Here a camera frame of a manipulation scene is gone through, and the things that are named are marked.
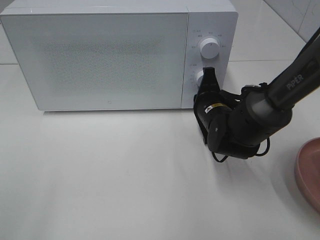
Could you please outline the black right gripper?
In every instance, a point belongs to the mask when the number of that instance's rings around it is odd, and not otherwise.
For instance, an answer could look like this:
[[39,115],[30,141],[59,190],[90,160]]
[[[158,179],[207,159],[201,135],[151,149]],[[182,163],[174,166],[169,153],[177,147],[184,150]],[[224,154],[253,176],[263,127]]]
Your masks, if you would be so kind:
[[236,145],[228,125],[240,95],[221,90],[214,67],[204,67],[201,86],[194,96],[193,113],[205,145]]

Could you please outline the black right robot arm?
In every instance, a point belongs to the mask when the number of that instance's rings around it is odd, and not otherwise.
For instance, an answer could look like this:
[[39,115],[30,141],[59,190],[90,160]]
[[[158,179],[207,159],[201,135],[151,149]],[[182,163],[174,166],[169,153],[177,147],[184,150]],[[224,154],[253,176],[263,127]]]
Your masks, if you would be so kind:
[[293,107],[320,86],[320,33],[272,82],[246,85],[240,94],[220,89],[215,69],[205,67],[193,113],[213,157],[259,157],[262,142],[287,126]]

